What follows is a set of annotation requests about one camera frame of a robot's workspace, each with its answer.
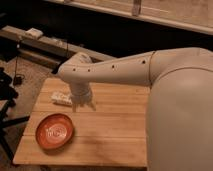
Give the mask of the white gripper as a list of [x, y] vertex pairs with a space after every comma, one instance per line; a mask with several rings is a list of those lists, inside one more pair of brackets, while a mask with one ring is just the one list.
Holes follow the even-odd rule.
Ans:
[[92, 91], [90, 85], [88, 83], [71, 83], [70, 84], [70, 91], [71, 91], [71, 100], [72, 104], [72, 111], [75, 113], [77, 111], [77, 104], [86, 104], [96, 111], [96, 106], [92, 100]]

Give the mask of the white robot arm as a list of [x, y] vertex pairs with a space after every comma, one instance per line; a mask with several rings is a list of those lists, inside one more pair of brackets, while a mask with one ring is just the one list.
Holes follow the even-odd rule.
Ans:
[[148, 86], [148, 171], [213, 171], [213, 52], [157, 50], [94, 63], [77, 53], [58, 69], [74, 103], [87, 103], [89, 84]]

